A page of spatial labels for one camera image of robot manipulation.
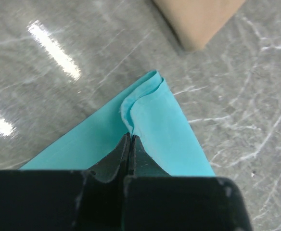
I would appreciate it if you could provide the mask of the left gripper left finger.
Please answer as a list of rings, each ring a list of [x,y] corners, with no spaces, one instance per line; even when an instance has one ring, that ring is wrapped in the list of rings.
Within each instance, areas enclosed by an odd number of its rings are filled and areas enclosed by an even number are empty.
[[[0,170],[0,231],[117,231],[130,134],[86,170]]]

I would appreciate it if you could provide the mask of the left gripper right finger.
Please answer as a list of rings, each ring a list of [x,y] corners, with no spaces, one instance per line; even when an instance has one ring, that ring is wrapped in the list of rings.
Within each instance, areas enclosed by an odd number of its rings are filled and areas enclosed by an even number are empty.
[[[250,231],[238,186],[224,177],[172,177],[132,137],[123,186],[124,231]]]

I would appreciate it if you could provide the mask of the teal t shirt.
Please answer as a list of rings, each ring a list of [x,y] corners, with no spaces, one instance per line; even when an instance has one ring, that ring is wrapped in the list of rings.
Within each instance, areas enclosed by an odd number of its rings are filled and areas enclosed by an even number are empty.
[[[139,136],[148,155],[171,176],[214,175],[179,103],[156,70],[123,90],[23,169],[88,169],[126,133]]]

